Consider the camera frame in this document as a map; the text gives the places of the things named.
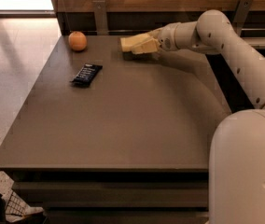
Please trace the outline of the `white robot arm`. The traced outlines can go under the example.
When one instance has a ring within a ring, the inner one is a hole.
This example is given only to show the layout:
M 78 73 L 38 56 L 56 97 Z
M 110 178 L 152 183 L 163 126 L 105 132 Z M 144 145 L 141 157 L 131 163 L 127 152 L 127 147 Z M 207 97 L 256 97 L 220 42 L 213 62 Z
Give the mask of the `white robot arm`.
M 219 54 L 252 104 L 216 128 L 209 158 L 208 224 L 265 224 L 265 58 L 240 38 L 226 15 L 204 12 L 137 36 L 134 54 L 190 49 Z

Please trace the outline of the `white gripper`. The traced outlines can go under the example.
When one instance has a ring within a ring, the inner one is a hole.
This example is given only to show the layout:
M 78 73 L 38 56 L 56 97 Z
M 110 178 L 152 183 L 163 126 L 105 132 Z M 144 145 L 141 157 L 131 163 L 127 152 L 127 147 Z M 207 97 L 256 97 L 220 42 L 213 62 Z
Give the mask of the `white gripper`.
M 179 47 L 175 42 L 175 32 L 178 25 L 179 22 L 170 23 L 164 26 L 162 29 L 158 28 L 149 31 L 148 34 L 154 38 L 149 37 L 144 40 L 137 41 L 131 46 L 131 52 L 136 55 L 154 53 L 159 50 L 159 47 L 165 51 L 179 50 Z

